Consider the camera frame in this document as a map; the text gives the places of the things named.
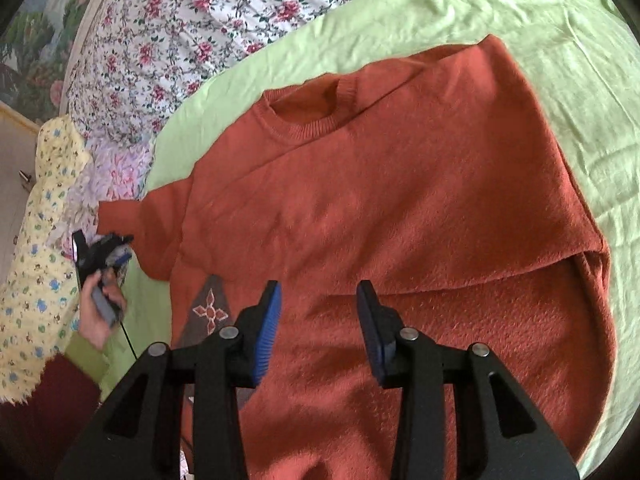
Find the dark red sleeve forearm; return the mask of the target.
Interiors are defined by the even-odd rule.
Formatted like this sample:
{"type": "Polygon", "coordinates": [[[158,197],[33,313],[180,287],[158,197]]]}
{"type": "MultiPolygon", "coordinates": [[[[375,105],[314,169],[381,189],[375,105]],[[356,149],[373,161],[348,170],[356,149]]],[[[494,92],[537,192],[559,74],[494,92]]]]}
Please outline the dark red sleeve forearm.
{"type": "Polygon", "coordinates": [[[102,352],[78,333],[24,402],[1,404],[1,477],[52,479],[99,405],[102,352]]]}

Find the person's left hand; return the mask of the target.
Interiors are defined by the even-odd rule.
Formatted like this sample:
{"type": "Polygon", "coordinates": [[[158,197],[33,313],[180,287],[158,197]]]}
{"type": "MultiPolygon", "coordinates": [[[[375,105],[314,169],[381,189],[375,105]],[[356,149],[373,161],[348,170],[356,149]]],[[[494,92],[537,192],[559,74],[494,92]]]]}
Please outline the person's left hand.
{"type": "Polygon", "coordinates": [[[107,322],[105,322],[98,311],[96,303],[92,299],[93,289],[100,283],[103,284],[103,295],[107,299],[114,301],[115,304],[118,304],[123,311],[127,309],[127,300],[122,293],[113,269],[96,271],[96,273],[86,278],[84,286],[82,286],[79,304],[78,333],[88,341],[96,351],[102,352],[107,341],[111,338],[112,333],[114,333],[114,327],[109,326],[107,322]]]}

